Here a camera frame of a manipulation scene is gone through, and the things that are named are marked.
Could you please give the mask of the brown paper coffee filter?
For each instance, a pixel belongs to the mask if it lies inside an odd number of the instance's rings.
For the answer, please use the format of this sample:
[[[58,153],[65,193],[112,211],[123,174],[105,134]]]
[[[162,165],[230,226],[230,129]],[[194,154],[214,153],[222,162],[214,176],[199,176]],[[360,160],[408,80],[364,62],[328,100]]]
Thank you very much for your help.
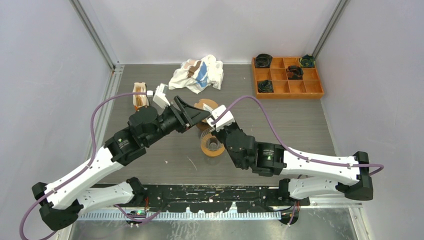
[[[214,100],[202,98],[194,104],[194,107],[202,112],[211,113],[213,110],[218,108],[219,105]]]

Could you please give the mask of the white paper coffee filter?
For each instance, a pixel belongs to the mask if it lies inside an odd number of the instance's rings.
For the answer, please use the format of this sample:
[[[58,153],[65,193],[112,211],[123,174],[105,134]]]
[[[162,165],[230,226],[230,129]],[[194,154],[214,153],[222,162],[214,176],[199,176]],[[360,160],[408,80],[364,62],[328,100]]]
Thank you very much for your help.
[[[203,103],[202,108],[205,111],[208,111],[210,114],[213,113],[213,111],[218,107],[218,105],[213,104],[213,105],[208,105],[207,103]]]

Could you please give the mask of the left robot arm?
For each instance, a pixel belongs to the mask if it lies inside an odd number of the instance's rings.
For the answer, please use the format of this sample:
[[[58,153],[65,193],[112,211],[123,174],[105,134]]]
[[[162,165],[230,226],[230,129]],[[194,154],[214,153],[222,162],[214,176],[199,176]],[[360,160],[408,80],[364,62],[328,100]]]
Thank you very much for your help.
[[[92,186],[146,154],[148,147],[171,132],[184,133],[210,116],[209,111],[189,105],[179,96],[174,102],[176,105],[166,106],[161,114],[153,106],[142,106],[129,117],[128,126],[108,139],[94,157],[55,182],[36,183],[32,192],[40,201],[43,222],[58,231],[99,208],[145,204],[147,191],[136,177],[111,187]]]

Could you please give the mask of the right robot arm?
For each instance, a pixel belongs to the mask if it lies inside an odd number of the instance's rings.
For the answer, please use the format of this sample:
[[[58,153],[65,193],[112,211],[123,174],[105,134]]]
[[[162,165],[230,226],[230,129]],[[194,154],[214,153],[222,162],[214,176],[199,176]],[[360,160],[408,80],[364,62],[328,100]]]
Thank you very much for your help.
[[[250,169],[263,177],[292,176],[292,179],[280,181],[277,198],[283,205],[326,194],[342,194],[355,201],[374,198],[366,152],[358,151],[353,156],[328,156],[259,142],[235,122],[219,130],[213,129],[211,134],[224,145],[236,168]]]

